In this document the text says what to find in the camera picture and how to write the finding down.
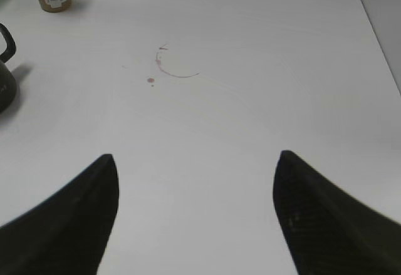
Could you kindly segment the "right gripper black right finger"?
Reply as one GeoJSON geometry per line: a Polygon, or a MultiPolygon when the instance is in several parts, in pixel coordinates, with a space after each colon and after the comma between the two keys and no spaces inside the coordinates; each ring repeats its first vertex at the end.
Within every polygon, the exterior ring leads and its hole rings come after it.
{"type": "Polygon", "coordinates": [[[276,166],[273,204],[298,274],[400,274],[400,224],[290,150],[276,166]]]}

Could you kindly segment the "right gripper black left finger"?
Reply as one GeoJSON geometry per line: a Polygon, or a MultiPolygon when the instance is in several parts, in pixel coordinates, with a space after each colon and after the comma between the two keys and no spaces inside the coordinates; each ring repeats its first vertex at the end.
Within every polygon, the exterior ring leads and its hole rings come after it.
{"type": "Polygon", "coordinates": [[[115,161],[104,154],[51,197],[1,226],[1,274],[96,274],[119,196],[115,161]]]}

